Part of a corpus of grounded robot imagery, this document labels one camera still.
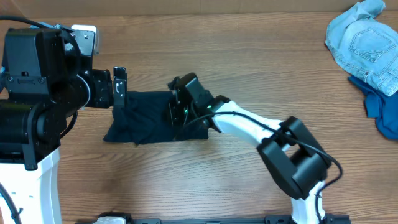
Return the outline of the black t-shirt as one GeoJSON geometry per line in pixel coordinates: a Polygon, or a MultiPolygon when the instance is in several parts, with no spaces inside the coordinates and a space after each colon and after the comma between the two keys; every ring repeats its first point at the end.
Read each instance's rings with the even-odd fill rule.
{"type": "Polygon", "coordinates": [[[208,130],[199,124],[181,131],[166,120],[164,109],[173,97],[170,91],[129,91],[125,106],[113,107],[113,123],[103,141],[140,145],[208,139],[208,130]]]}

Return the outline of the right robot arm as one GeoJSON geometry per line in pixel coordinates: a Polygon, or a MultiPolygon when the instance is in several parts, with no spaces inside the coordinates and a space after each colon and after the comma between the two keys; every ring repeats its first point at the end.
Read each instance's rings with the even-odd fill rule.
{"type": "Polygon", "coordinates": [[[168,83],[173,97],[165,110],[181,136],[199,124],[236,136],[254,146],[274,182],[291,198],[294,223],[324,223],[321,191],[331,159],[305,125],[295,117],[267,119],[240,107],[229,98],[213,96],[194,73],[168,83]]]}

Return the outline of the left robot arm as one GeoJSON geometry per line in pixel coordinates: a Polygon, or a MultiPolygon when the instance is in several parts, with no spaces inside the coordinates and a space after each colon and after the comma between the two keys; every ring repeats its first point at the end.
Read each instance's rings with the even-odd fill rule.
{"type": "Polygon", "coordinates": [[[36,24],[4,40],[1,101],[1,211],[4,223],[60,223],[61,138],[80,109],[123,107],[127,73],[92,67],[95,26],[36,24]]]}

